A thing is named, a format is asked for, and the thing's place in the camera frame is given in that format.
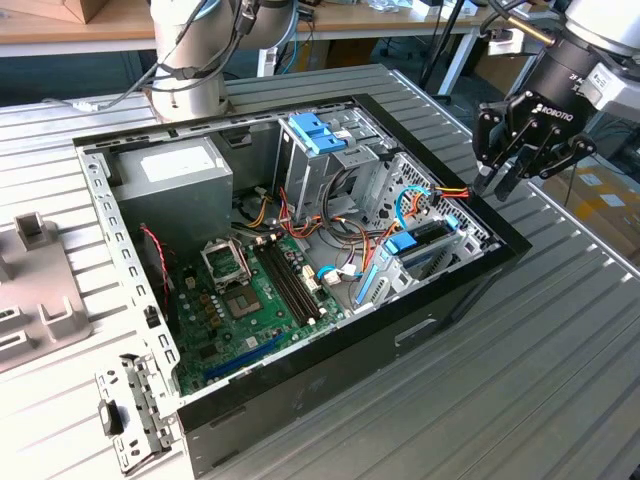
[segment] slotted aluminum table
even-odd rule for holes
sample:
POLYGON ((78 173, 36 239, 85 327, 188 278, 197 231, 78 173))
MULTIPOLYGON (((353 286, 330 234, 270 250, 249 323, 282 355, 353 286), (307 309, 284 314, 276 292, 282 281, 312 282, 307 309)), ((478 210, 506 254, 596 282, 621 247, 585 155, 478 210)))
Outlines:
MULTIPOLYGON (((381 66, 229 84, 239 111, 369 93, 462 178, 469 132, 381 66)), ((62 239, 95 329, 0 376, 3 478, 118 478, 93 372, 139 352, 70 139, 155 123, 132 96, 87 116, 0 110, 0 228, 38 210, 62 239)), ((216 479, 626 479, 640 463, 639 276, 539 190, 489 203, 533 248, 455 328, 219 467, 216 479)), ((188 479, 179 445, 136 478, 188 479)))

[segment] blue plastic latch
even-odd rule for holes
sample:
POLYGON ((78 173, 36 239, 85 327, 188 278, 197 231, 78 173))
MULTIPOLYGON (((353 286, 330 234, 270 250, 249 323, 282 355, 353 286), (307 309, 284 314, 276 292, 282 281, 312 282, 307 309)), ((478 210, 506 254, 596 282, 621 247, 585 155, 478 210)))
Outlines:
POLYGON ((450 213, 448 215, 445 215, 444 219, 447 221, 447 223, 453 230, 458 229, 458 225, 460 225, 460 220, 458 220, 453 214, 450 213))
POLYGON ((407 248, 413 247, 417 243, 418 242, 415 241, 409 232, 400 232, 390 237, 385 243, 385 246, 391 253, 396 254, 406 250, 407 248))
POLYGON ((387 250, 389 250, 389 253, 391 253, 391 255, 395 255, 399 251, 398 247, 396 247, 391 240, 387 240, 384 243, 384 246, 387 248, 387 250))
POLYGON ((316 155, 336 152, 347 147, 347 142, 337 138, 329 129, 329 124, 313 113, 292 115, 289 117, 289 125, 316 155))
POLYGON ((375 278, 376 273, 378 273, 378 266, 374 265, 373 267, 371 267, 371 270, 369 271, 369 275, 367 276, 367 279, 365 280, 364 285, 362 286, 362 290, 360 290, 360 293, 358 293, 358 296, 356 297, 356 303, 358 305, 360 305, 362 303, 362 300, 364 300, 364 296, 367 294, 369 287, 371 287, 371 284, 373 283, 373 279, 375 278))

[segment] ram slot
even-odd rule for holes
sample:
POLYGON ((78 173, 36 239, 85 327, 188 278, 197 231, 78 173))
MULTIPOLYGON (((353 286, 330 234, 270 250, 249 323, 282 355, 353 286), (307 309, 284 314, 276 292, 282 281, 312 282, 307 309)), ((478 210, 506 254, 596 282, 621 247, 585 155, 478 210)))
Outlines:
POLYGON ((283 253, 277 246, 267 245, 257 248, 255 254, 276 290, 291 310, 298 325, 308 325, 310 319, 320 317, 320 312, 313 298, 302 281, 291 271, 283 253))

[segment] green motherboard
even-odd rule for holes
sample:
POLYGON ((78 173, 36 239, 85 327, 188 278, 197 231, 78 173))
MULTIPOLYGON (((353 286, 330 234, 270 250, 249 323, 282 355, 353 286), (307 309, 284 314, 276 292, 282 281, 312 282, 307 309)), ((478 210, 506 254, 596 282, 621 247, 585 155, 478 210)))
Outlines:
MULTIPOLYGON (((285 236, 272 248, 279 249, 276 255, 287 259, 298 279, 296 286, 306 288, 310 267, 295 240, 285 236)), ((172 294, 177 302, 179 325, 173 338, 181 357, 176 374, 183 396, 343 318, 338 303, 320 286, 313 293, 309 289, 306 292, 308 300, 315 303, 312 308, 321 315, 308 323, 301 322, 299 310, 292 311, 292 304, 287 303, 290 297, 283 297, 290 295, 290 289, 282 283, 281 275, 273 275, 273 264, 264 256, 263 249, 251 245, 243 250, 251 279, 245 285, 229 285, 222 293, 215 291, 202 257, 174 269, 172 294)), ((240 268, 230 254, 208 258, 216 276, 240 268)))

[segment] robotic arm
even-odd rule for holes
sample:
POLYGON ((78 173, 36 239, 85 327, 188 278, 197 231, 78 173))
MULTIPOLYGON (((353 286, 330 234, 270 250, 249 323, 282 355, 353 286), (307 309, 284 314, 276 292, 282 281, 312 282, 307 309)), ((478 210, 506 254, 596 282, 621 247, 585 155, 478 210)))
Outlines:
POLYGON ((515 27, 547 46, 519 91, 479 106, 473 149, 483 193, 507 160, 513 167, 495 188, 504 201, 521 179, 549 178, 595 153, 583 133, 597 111, 640 120, 640 2, 574 0, 563 30, 548 37, 496 6, 515 27))
POLYGON ((171 121, 225 113, 222 72, 233 53, 288 41, 296 7, 297 0, 152 0, 161 62, 150 88, 156 111, 171 121))

